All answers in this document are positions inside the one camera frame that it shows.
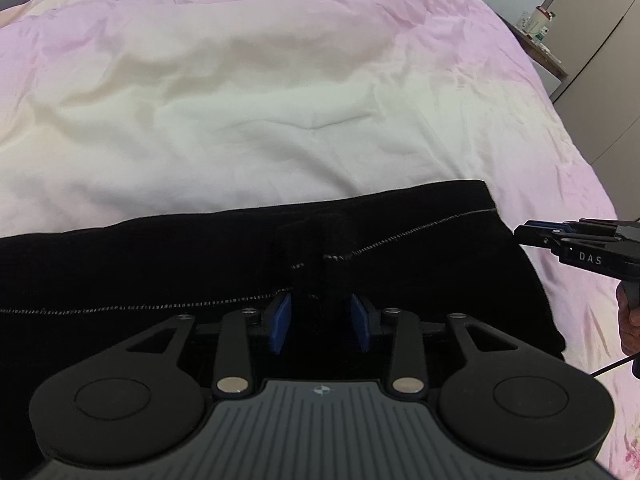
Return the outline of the person's right hand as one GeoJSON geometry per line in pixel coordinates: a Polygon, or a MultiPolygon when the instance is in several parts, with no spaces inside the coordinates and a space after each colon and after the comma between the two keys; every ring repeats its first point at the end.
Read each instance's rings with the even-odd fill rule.
{"type": "Polygon", "coordinates": [[[629,309],[628,297],[623,284],[617,286],[616,299],[620,348],[626,356],[633,356],[640,351],[639,310],[629,309]]]}

